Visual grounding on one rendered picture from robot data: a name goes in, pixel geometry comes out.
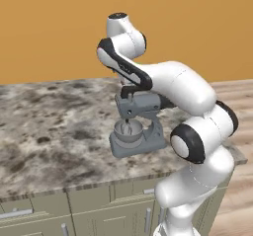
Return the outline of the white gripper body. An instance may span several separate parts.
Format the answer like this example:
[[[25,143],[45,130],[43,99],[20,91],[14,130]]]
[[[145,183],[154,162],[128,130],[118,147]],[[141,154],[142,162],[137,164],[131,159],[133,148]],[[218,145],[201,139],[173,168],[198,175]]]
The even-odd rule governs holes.
[[[118,78],[120,79],[120,82],[123,86],[131,86],[132,83],[127,80],[123,75],[121,75],[116,69],[114,69],[114,72],[117,74]]]

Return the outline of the grey stand mixer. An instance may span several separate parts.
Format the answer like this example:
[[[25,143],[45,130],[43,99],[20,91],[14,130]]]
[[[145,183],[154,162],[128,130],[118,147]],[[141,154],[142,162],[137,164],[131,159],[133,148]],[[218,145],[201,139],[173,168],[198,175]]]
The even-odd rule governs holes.
[[[136,119],[143,125],[141,143],[133,148],[123,148],[116,143],[114,131],[110,134],[112,153],[117,158],[152,152],[167,146],[163,127],[157,115],[163,109],[173,109],[175,105],[167,98],[151,93],[142,92],[137,87],[128,86],[129,94],[123,99],[121,93],[115,95],[120,119]]]

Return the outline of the grey mixer bowl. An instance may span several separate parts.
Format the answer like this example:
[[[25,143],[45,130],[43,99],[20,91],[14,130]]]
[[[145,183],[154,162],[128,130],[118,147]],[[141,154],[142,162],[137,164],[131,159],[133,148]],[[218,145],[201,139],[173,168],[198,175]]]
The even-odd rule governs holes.
[[[133,148],[142,141],[143,125],[136,119],[120,119],[114,128],[116,143],[123,148]]]

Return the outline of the beige cupboard door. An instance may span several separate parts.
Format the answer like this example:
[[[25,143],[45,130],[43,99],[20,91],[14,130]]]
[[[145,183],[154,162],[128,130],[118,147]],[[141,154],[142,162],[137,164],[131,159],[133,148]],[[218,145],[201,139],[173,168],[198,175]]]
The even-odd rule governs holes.
[[[0,236],[64,236],[62,224],[66,225],[68,236],[76,236],[70,215],[35,221],[2,223],[0,225]]]
[[[149,236],[145,213],[154,200],[142,200],[73,215],[76,236]]]

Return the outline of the wide beige drawer front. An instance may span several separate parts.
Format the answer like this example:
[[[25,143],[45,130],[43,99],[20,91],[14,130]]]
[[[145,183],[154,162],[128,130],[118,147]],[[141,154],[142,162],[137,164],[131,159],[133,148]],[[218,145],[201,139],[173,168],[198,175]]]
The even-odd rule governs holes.
[[[0,214],[31,208],[34,210],[34,213],[23,216],[50,215],[52,217],[58,217],[70,213],[66,194],[11,198],[8,201],[0,201],[0,208],[3,209],[3,212],[0,212]]]

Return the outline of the beige cupboard side panel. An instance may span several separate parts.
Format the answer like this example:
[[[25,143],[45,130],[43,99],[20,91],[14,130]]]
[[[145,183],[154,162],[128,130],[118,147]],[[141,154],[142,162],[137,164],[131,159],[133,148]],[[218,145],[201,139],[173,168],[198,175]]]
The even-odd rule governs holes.
[[[231,175],[217,187],[216,191],[195,212],[193,225],[201,236],[209,236],[230,179]]]

